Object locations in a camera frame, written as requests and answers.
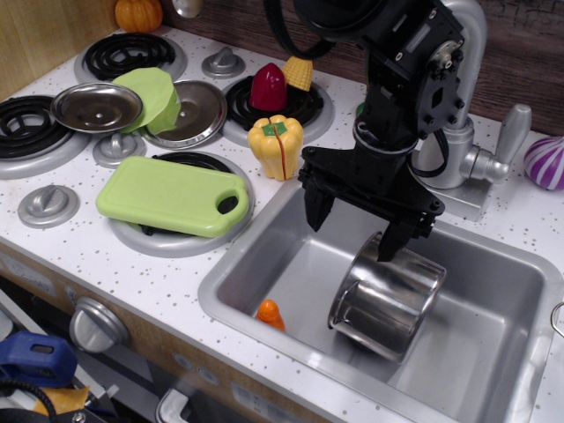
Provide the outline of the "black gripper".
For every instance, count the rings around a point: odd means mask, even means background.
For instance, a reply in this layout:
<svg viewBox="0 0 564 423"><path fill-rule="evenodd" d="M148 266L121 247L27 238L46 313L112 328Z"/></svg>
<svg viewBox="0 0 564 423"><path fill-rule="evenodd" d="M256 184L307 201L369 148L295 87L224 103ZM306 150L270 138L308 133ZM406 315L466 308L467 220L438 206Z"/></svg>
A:
<svg viewBox="0 0 564 423"><path fill-rule="evenodd" d="M338 198L389 221L378 246L379 262L391 261L411 238L428 237L445 205L410 169L413 151L413 145L390 152L361 142L349 150L304 148L298 179L308 225L317 232Z"/></svg>

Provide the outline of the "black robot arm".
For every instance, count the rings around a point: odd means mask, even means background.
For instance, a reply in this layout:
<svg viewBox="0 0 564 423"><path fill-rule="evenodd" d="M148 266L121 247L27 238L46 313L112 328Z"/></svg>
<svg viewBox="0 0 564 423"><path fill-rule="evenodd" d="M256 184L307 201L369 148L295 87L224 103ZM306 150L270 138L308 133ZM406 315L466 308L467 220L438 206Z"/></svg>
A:
<svg viewBox="0 0 564 423"><path fill-rule="evenodd" d="M319 41L298 48L278 1L263 5L272 33L290 55L313 60L350 41L366 55L367 94L352 127L351 150L307 147L299 178L308 224L319 229L335 200L388 222L378 258L390 261L409 240L428 236L444 204L421 179L412 154L435 136L447 155L444 128L464 101L457 75L464 54L462 25L439 1L298 1L300 21Z"/></svg>

